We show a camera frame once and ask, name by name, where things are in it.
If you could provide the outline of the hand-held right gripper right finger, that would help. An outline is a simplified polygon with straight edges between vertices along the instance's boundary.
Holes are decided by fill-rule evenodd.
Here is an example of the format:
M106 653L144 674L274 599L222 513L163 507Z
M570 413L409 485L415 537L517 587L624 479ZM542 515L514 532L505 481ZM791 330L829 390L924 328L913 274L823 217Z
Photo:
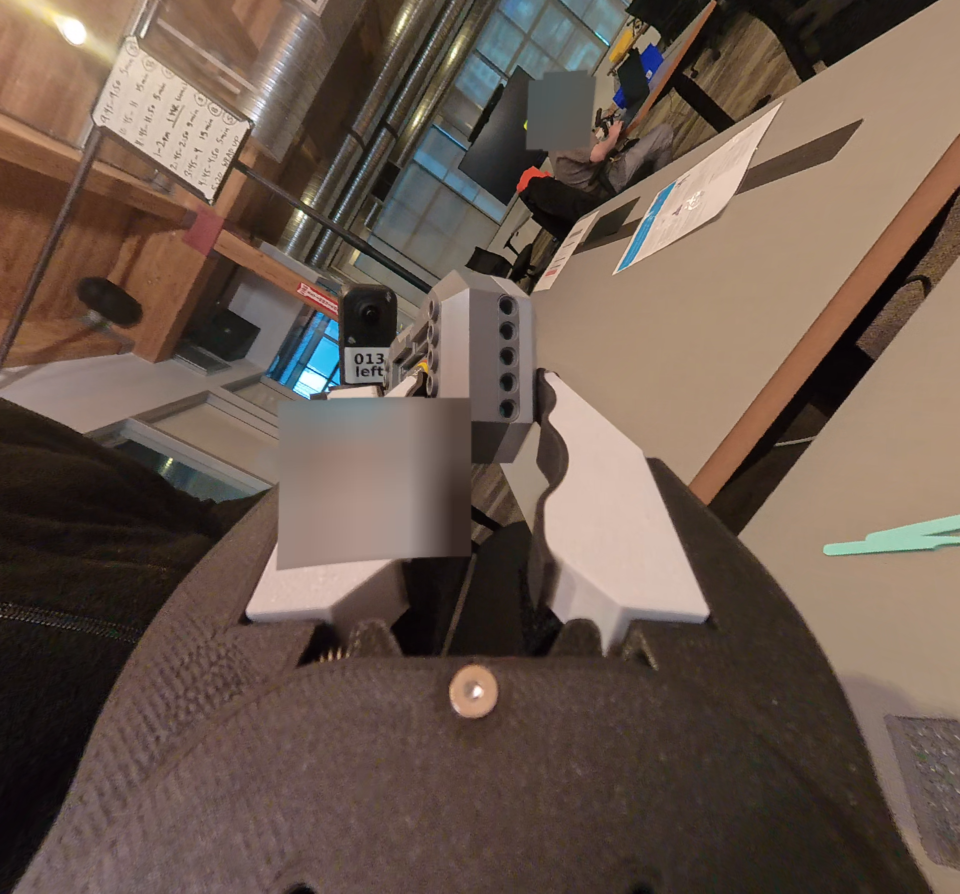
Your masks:
M556 373L535 381L532 600L562 623L702 624L708 603L642 449Z

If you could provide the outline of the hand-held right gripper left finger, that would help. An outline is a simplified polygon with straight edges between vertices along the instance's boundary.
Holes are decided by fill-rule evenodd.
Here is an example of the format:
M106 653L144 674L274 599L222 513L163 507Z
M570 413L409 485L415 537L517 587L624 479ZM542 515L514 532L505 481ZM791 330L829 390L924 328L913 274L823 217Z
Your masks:
M282 569L271 554L246 604L246 617L255 623L294 620L352 628L366 620L393 625L408 608L400 561Z

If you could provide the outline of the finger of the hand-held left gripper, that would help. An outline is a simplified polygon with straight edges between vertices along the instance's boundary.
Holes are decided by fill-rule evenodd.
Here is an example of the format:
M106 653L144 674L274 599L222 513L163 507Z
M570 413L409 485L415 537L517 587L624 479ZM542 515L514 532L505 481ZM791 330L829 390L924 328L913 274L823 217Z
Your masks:
M393 387L408 396L439 394L438 319L410 325L393 343Z

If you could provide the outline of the grey toy battery box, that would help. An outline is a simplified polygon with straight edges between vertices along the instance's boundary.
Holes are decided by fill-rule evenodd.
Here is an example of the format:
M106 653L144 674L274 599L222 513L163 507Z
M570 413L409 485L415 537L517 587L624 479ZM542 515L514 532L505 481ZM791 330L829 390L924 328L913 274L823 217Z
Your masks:
M429 294L427 391L466 399L475 464L516 460L535 420L532 303L505 278L460 268Z

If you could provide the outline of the grey studded battery box cover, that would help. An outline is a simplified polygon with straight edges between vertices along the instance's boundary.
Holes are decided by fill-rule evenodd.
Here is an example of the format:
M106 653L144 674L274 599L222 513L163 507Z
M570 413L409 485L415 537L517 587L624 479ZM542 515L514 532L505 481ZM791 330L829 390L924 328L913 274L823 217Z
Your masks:
M959 868L959 720L887 716L920 845L934 864Z

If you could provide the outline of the white paper sheet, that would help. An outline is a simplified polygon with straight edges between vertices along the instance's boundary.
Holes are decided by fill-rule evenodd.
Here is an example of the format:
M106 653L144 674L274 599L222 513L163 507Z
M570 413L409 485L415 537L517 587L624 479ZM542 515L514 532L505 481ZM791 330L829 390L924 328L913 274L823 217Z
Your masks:
M581 217L573 225L563 242L560 244L552 260L547 265L546 270L536 282L533 289L534 292L547 290L553 286L557 276L575 254L581 242L583 242L590 233L590 230L593 228L598 217L599 211L595 210Z

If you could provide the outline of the black monitor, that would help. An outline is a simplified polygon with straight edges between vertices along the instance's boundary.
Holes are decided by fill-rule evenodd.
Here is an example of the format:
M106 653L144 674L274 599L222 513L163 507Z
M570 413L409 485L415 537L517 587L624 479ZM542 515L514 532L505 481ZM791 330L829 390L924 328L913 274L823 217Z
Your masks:
M507 205L528 168L540 168L546 151L527 149L527 101L531 76L515 68L506 84L490 97L470 135L470 144L458 165L464 176Z

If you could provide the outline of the person's dark clothing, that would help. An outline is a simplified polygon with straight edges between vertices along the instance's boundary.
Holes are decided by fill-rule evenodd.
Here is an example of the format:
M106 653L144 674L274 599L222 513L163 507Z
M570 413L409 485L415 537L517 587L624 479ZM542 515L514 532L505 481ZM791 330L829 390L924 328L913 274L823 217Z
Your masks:
M2 892L14 890L56 820L143 633L263 497L201 500L2 400Z

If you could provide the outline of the teal tweezers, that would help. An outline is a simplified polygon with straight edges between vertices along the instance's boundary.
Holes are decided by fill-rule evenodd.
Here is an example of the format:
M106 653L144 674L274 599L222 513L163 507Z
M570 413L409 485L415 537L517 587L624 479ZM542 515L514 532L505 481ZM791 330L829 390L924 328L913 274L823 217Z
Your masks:
M826 556L854 556L928 552L954 546L959 546L958 515L871 532L857 541L826 544L822 553Z

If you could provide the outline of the white sign board on stand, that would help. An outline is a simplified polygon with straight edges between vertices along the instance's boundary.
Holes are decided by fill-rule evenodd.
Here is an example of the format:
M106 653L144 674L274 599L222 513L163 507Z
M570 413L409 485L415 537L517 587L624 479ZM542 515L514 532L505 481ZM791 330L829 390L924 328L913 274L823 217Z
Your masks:
M143 48L121 41L94 102L93 126L214 205L254 129Z

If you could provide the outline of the printed paper sheet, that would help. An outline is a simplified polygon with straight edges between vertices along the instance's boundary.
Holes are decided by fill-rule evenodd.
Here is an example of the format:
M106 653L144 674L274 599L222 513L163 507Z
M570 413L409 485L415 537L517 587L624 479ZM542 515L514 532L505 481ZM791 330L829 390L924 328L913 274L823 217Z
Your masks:
M733 136L656 195L640 220L613 274L661 251L714 217L739 189L781 105Z

